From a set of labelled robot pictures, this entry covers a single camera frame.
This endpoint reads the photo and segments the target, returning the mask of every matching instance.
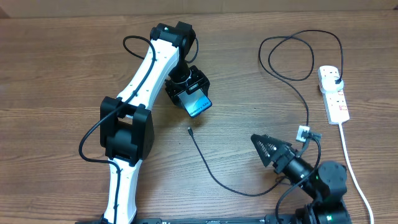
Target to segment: wooden table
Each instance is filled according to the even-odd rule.
[[[214,175],[227,186],[262,192],[276,175],[265,168],[250,136],[268,133],[293,142],[305,109],[287,85],[257,61],[266,37],[324,29],[342,41],[344,124],[351,163],[376,223],[398,215],[398,12],[300,12],[180,16],[114,16],[0,20],[0,223],[73,223],[97,219],[108,201],[109,167],[87,163],[78,143],[99,119],[105,96],[115,97],[141,64],[122,47],[127,35],[149,36],[158,23],[192,24],[200,41],[194,64],[210,79],[213,106],[191,119],[161,91],[152,110],[155,144],[139,175],[139,217],[261,217],[274,213],[288,188],[243,197],[217,185],[187,133],[191,126]],[[340,67],[338,44],[326,34],[301,37],[315,51],[315,69]],[[276,41],[263,48],[266,57]],[[143,54],[147,45],[128,46]],[[310,51],[300,42],[280,46],[274,67],[303,77]],[[337,126],[327,123],[316,72],[293,82],[310,108],[310,126],[322,133],[322,161],[345,164]],[[99,131],[86,142],[89,157],[105,158]],[[315,146],[304,158],[315,162]],[[368,212],[349,175],[344,199],[354,223]],[[292,213],[309,203],[299,189],[281,205]]]

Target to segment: white cable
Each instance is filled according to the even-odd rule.
[[[359,194],[361,195],[362,200],[363,200],[363,202],[364,202],[365,205],[366,205],[366,208],[368,208],[368,212],[369,212],[371,224],[374,224],[374,218],[373,218],[372,208],[371,208],[371,206],[370,206],[368,200],[366,200],[366,197],[365,197],[365,195],[363,194],[361,188],[359,188],[359,184],[358,184],[358,182],[356,181],[353,168],[351,167],[351,163],[349,162],[349,157],[348,157],[348,152],[347,152],[347,147],[346,147],[346,140],[345,140],[345,138],[344,138],[344,132],[343,132],[343,125],[342,125],[341,123],[338,123],[338,127],[339,127],[339,129],[340,129],[341,143],[342,143],[342,145],[343,145],[344,156],[345,156],[345,158],[346,158],[348,170],[349,170],[349,172],[350,172],[350,174],[351,174],[351,177],[353,178],[353,182],[354,182],[354,185],[355,185],[356,189],[358,190]]]

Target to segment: white extension cord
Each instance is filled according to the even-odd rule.
[[[374,224],[372,208],[371,208],[368,200],[366,200],[366,197],[363,194],[361,188],[359,187],[358,181],[356,181],[356,177],[354,175],[354,171],[353,171],[353,168],[351,166],[351,163],[350,163],[349,157],[348,157],[347,146],[346,146],[346,141],[345,141],[344,132],[343,132],[343,123],[345,121],[349,120],[349,113],[348,113],[347,103],[346,103],[344,92],[343,92],[344,84],[341,84],[341,85],[335,84],[335,80],[337,78],[339,78],[339,76],[340,75],[338,73],[338,69],[333,66],[329,66],[329,65],[321,66],[318,70],[320,89],[321,89],[321,92],[323,95],[323,101],[325,103],[326,115],[328,116],[328,122],[329,122],[329,124],[338,124],[339,130],[340,130],[340,136],[341,136],[341,143],[343,145],[344,156],[346,159],[349,173],[351,174],[354,185],[355,185],[356,189],[358,190],[362,200],[364,201],[366,208],[368,209],[369,216],[370,216],[370,218],[369,218],[370,223]]]

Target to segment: cable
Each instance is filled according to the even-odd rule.
[[[259,193],[259,194],[245,194],[245,193],[242,193],[242,192],[238,192],[237,190],[233,190],[233,189],[231,189],[231,188],[225,186],[224,184],[222,184],[220,181],[218,181],[218,180],[216,179],[216,177],[211,173],[210,168],[209,168],[209,165],[207,164],[206,159],[203,157],[203,154],[201,153],[201,151],[200,151],[200,149],[199,149],[199,146],[198,146],[198,144],[197,144],[197,142],[196,142],[196,140],[195,140],[195,137],[193,137],[193,131],[192,131],[191,127],[188,127],[188,133],[189,133],[189,135],[191,135],[192,141],[193,141],[193,143],[195,144],[195,146],[197,147],[198,152],[199,152],[201,158],[203,159],[203,162],[204,162],[205,165],[206,165],[207,171],[208,171],[209,174],[211,175],[211,178],[213,178],[213,180],[214,180],[218,185],[222,186],[222,187],[225,188],[226,190],[229,190],[230,192],[234,192],[234,193],[236,193],[236,194],[240,194],[240,195],[247,196],[247,197],[257,197],[257,196],[265,195],[266,193],[270,192],[271,190],[273,190],[276,186],[278,186],[278,185],[286,178],[286,177],[280,177],[280,179],[276,182],[276,184],[274,184],[270,189],[266,190],[266,191],[263,192],[263,193]]]
[[[197,51],[195,52],[195,55],[193,56],[193,58],[191,60],[189,60],[189,61],[185,60],[185,62],[187,62],[187,63],[192,63],[198,56],[199,42],[198,42],[198,39],[196,37],[195,37],[195,40],[197,42]]]
[[[312,50],[311,45],[310,45],[308,42],[306,42],[305,40],[303,40],[303,39],[300,39],[300,38],[298,38],[298,37],[294,37],[295,35],[301,34],[301,33],[303,33],[303,32],[323,32],[323,33],[332,35],[332,36],[338,41],[338,44],[339,44],[339,46],[340,46],[340,54],[341,54],[341,73],[340,73],[339,79],[336,80],[336,83],[340,83],[341,79],[343,78],[343,47],[342,47],[342,45],[341,45],[340,39],[339,39],[335,34],[333,34],[333,33],[331,33],[331,32],[328,32],[328,31],[324,31],[324,30],[303,30],[303,31],[294,33],[294,34],[292,34],[292,35],[290,35],[290,36],[268,37],[268,38],[264,39],[264,40],[261,42],[260,48],[259,48],[259,56],[258,56],[258,57],[259,57],[259,61],[260,61],[260,64],[261,64],[262,68],[263,68],[268,74],[272,75],[274,78],[276,78],[276,79],[278,79],[278,80],[284,82],[286,85],[290,86],[290,87],[298,94],[298,96],[301,98],[301,100],[302,100],[303,103],[304,103],[305,110],[307,111],[307,121],[306,121],[306,125],[308,126],[309,117],[310,117],[310,112],[309,112],[309,110],[308,110],[307,102],[304,100],[304,97],[300,94],[300,92],[299,92],[296,88],[294,88],[294,86],[292,86],[289,82],[287,82],[287,81],[284,80],[284,79],[286,79],[286,80],[289,80],[289,81],[304,81],[304,80],[306,80],[306,79],[311,75],[311,73],[312,73],[312,71],[313,71],[315,57],[314,57],[314,54],[313,54],[313,50]],[[271,50],[271,52],[270,52],[269,55],[268,55],[268,65],[269,65],[269,67],[271,68],[271,70],[272,70],[275,74],[273,74],[273,73],[271,73],[270,71],[268,71],[268,70],[265,68],[265,66],[264,66],[264,64],[262,63],[262,60],[261,60],[261,48],[262,48],[262,45],[264,44],[265,41],[267,41],[267,40],[272,40],[272,39],[283,39],[282,41],[280,41],[280,42]],[[303,42],[304,44],[306,44],[306,45],[308,46],[308,48],[309,48],[310,51],[311,51],[311,55],[312,55],[311,70],[310,70],[310,72],[308,73],[308,75],[305,76],[304,78],[294,79],[294,78],[285,77],[285,76],[281,75],[280,73],[278,73],[278,72],[274,69],[274,67],[272,67],[272,65],[271,65],[271,55],[272,55],[272,53],[275,51],[276,48],[278,48],[279,45],[281,45],[283,42],[285,42],[286,40],[289,40],[289,39],[295,39],[295,40],[299,40],[299,41]]]
[[[155,61],[156,61],[156,57],[155,57],[155,47],[152,45],[152,43],[147,40],[144,37],[139,37],[139,36],[135,36],[135,35],[130,35],[127,36],[123,39],[123,46],[124,48],[130,53],[133,54],[134,56],[143,59],[141,56],[136,55],[135,53],[131,52],[129,49],[127,49],[125,42],[127,39],[140,39],[143,40],[145,42],[147,42],[149,44],[149,46],[152,49],[153,52],[153,58],[152,58],[152,62],[149,66],[148,72],[145,74],[144,78],[141,80],[140,84],[138,84],[137,88],[131,93],[131,96],[120,106],[118,106],[116,109],[112,110],[112,112],[110,112],[109,114],[107,114],[104,118],[102,118],[100,121],[98,121],[96,124],[94,124],[94,126],[92,128],[90,128],[90,130],[87,131],[87,133],[83,136],[83,138],[80,141],[79,144],[79,155],[82,159],[84,159],[87,162],[98,162],[98,163],[104,163],[104,164],[111,164],[113,166],[115,166],[116,168],[116,173],[118,174],[118,182],[116,184],[116,192],[115,192],[115,198],[114,198],[114,219],[113,219],[113,223],[116,224],[116,219],[118,216],[118,194],[119,194],[119,187],[120,187],[120,167],[117,165],[117,163],[113,162],[113,161],[108,161],[108,160],[102,160],[102,159],[90,159],[87,158],[84,154],[83,154],[83,145],[85,143],[85,141],[87,140],[88,136],[90,136],[90,134],[96,129],[98,128],[98,126],[103,123],[106,119],[110,118],[113,114],[117,113],[118,111],[120,111],[121,109],[123,109],[126,105],[128,105],[128,103],[135,97],[135,95],[137,94],[137,92],[139,91],[139,89],[141,88],[141,86],[144,84],[144,82],[146,81],[146,79],[148,78],[150,72],[152,71],[152,68],[154,67]]]
[[[373,218],[372,208],[371,208],[368,200],[366,200],[365,194],[363,194],[361,188],[359,187],[359,184],[356,181],[356,177],[354,175],[353,168],[351,167],[351,163],[349,162],[349,157],[348,157],[348,152],[347,152],[347,147],[346,147],[346,140],[344,138],[344,132],[343,132],[343,125],[341,123],[338,123],[338,127],[339,127],[339,130],[340,130],[341,143],[343,145],[343,151],[344,151],[344,156],[346,158],[348,170],[349,170],[349,172],[351,174],[351,177],[353,178],[353,182],[354,182],[354,185],[355,185],[356,189],[358,190],[359,194],[361,195],[361,198],[362,198],[363,202],[366,205],[366,208],[368,209],[371,224],[373,224],[374,223],[374,218]]]
[[[319,143],[319,141],[315,138],[312,138],[312,140],[314,140],[317,143],[318,146],[318,158],[317,158],[317,162],[315,163],[315,166],[313,167],[313,170],[306,175],[302,180],[300,180],[299,182],[297,182],[295,185],[291,186],[291,188],[289,188],[288,190],[286,190],[286,192],[280,196],[280,199],[278,200],[278,203],[276,203],[276,207],[275,207],[275,216],[276,216],[276,220],[278,220],[279,224],[282,224],[281,220],[279,219],[279,206],[282,203],[283,199],[285,199],[285,197],[291,193],[291,191],[294,190],[294,188],[298,187],[300,184],[302,184],[304,181],[306,181],[318,168],[319,162],[321,160],[321,144]]]

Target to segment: wood grain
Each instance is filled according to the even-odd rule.
[[[213,107],[190,119],[160,92],[152,110],[156,141],[140,170],[139,217],[274,213],[287,186],[256,198],[225,191],[208,175],[187,126],[222,183],[249,193],[270,187],[276,175],[264,168],[249,138],[268,133],[293,142],[305,110],[287,85],[259,66],[259,44],[274,35],[325,29],[344,47],[351,113],[344,129],[356,177],[376,223],[396,223],[397,11],[0,20],[0,223],[73,223],[100,217],[108,201],[109,168],[80,159],[78,143],[98,120],[102,99],[116,96],[141,63],[124,51],[123,37],[148,37],[158,23],[178,21],[192,24],[197,33],[200,51],[194,64],[210,79]],[[340,66],[332,37],[301,37],[315,51],[315,68]],[[265,61],[275,43],[264,46]],[[147,49],[133,40],[128,46],[140,54]],[[307,47],[294,41],[281,45],[271,60],[290,77],[305,76],[311,62]],[[323,134],[322,160],[345,164],[338,128],[327,123],[317,80],[313,74],[293,85],[308,102],[311,127]],[[84,150],[89,157],[104,158],[99,132]],[[304,157],[315,162],[316,156],[312,146]],[[347,184],[345,202],[354,223],[367,223],[351,177]],[[281,212],[292,213],[309,201],[296,190],[284,200]]]

